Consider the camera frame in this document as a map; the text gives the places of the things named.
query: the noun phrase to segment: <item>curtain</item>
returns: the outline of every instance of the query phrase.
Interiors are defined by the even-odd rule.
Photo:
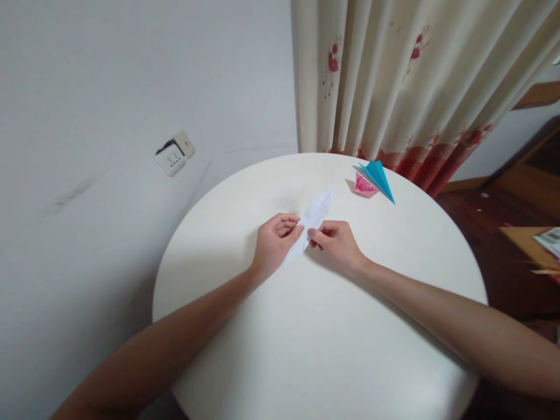
[[[560,54],[558,0],[295,0],[301,152],[435,197]]]

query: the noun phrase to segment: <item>wooden floor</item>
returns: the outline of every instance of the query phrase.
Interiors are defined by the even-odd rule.
[[[560,220],[492,185],[487,189],[445,192],[436,202],[471,246],[489,305],[555,342],[560,287],[547,276],[532,274],[532,267],[517,262],[527,257],[498,228],[560,226]],[[527,398],[482,379],[463,420],[552,418],[560,418],[559,404]]]

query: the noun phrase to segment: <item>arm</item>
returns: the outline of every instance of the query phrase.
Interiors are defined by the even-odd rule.
[[[455,293],[403,276],[366,258],[346,222],[310,229],[365,291],[400,307],[482,375],[516,391],[560,400],[560,350],[509,316]]]
[[[302,234],[299,218],[279,214],[257,235],[253,263],[221,287],[137,333],[95,369],[52,419],[135,418],[181,375],[202,346],[280,267]]]

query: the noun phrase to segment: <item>pink origami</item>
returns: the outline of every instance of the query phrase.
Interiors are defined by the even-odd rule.
[[[354,187],[356,194],[366,198],[372,198],[379,190],[371,185],[367,179],[356,172],[356,186]]]

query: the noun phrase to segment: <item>blue paper plane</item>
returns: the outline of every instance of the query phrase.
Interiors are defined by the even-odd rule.
[[[379,191],[385,194],[387,198],[391,200],[393,204],[395,204],[395,200],[393,199],[391,188],[389,188],[389,183],[387,182],[387,177],[385,176],[385,171],[383,170],[381,160],[378,160],[377,162],[371,161],[367,164],[367,166],[364,166],[360,163],[360,166],[375,183],[375,185],[377,185]]]

